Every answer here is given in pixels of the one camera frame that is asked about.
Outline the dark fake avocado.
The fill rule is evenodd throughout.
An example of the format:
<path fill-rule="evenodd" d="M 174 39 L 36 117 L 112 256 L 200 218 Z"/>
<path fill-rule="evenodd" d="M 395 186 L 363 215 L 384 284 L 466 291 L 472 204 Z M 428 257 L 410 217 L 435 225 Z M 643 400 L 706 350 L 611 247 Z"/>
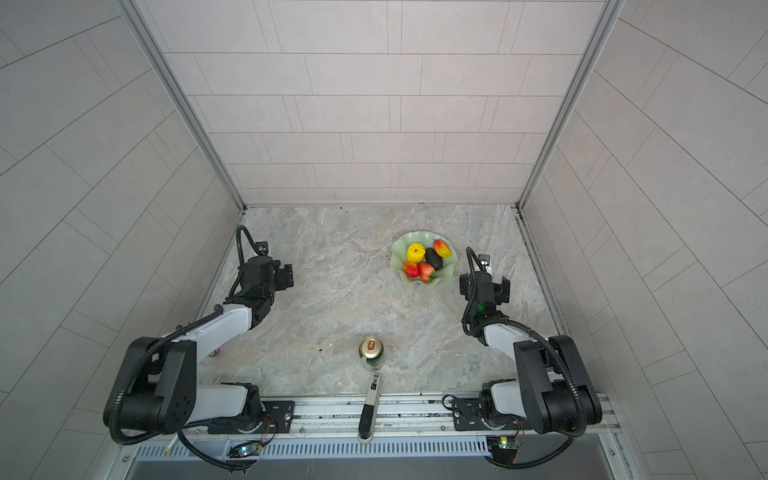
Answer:
<path fill-rule="evenodd" d="M 425 250 L 424 262 L 431 265 L 435 271 L 443 268 L 443 258 L 432 247 Z"/>

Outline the red yellow fake pear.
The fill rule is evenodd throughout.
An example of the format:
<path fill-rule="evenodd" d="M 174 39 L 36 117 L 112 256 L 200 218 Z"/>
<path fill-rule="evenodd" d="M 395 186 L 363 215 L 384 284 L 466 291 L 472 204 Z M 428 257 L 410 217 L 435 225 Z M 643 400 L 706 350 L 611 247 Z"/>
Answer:
<path fill-rule="evenodd" d="M 430 282 L 432 280 L 433 274 L 435 273 L 434 267 L 427 262 L 420 262 L 418 267 L 421 280 L 423 282 Z"/>

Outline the red yellow fake mango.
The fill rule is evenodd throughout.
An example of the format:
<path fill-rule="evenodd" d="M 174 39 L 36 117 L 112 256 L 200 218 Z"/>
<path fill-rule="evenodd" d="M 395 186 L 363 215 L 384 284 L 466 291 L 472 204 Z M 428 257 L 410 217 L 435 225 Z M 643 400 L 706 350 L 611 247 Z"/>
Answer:
<path fill-rule="evenodd" d="M 435 253 L 440 256 L 441 258 L 449 258 L 452 256 L 452 251 L 447 245 L 446 241 L 443 239 L 437 239 L 433 242 L 432 245 L 433 250 Z"/>

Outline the red fake strawberry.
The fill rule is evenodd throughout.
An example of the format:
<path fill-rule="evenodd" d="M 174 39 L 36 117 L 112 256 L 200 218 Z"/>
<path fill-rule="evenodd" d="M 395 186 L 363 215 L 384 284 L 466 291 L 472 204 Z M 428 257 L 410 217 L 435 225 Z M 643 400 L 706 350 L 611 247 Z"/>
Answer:
<path fill-rule="evenodd" d="M 414 262 L 411 262 L 411 261 L 404 262 L 403 270 L 408 278 L 417 278 L 420 276 L 420 268 Z"/>

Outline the yellow fake bell pepper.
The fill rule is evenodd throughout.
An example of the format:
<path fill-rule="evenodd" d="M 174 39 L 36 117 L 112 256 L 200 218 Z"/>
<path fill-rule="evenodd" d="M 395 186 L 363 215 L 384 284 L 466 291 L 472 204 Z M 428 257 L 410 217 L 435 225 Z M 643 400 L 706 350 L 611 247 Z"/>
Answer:
<path fill-rule="evenodd" d="M 406 250 L 406 260 L 419 264 L 424 260 L 425 247 L 418 242 L 412 243 Z"/>

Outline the green wavy fruit bowl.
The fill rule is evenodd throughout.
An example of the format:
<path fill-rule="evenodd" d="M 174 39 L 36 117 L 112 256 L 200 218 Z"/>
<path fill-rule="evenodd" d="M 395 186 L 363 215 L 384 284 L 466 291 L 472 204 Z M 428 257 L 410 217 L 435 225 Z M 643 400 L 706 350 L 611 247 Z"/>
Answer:
<path fill-rule="evenodd" d="M 456 249 L 429 231 L 402 235 L 390 249 L 390 267 L 406 284 L 435 286 L 450 280 L 459 260 Z"/>

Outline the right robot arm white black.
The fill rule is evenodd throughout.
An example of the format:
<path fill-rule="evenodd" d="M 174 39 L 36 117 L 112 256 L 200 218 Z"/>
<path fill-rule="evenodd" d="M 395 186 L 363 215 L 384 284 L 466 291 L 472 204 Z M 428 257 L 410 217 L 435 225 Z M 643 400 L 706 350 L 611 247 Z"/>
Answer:
<path fill-rule="evenodd" d="M 509 301 L 510 281 L 495 283 L 485 271 L 459 277 L 467 301 L 461 324 L 466 335 L 515 362 L 514 380 L 482 386 L 479 416 L 490 429 L 529 426 L 538 434 L 571 437 L 602 421 L 602 407 L 574 340 L 546 337 L 498 307 Z"/>

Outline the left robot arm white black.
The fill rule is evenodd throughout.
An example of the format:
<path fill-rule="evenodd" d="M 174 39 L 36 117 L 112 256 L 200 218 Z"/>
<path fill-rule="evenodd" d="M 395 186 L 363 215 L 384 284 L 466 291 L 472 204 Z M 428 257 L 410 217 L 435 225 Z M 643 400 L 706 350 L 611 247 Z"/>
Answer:
<path fill-rule="evenodd" d="M 161 337 L 141 337 L 126 350 L 103 422 L 111 438 L 132 445 L 198 423 L 249 433 L 264 422 L 259 389 L 250 383 L 202 386 L 199 363 L 258 326 L 275 295 L 294 285 L 293 267 L 255 256 L 239 268 L 229 297 L 213 312 Z"/>

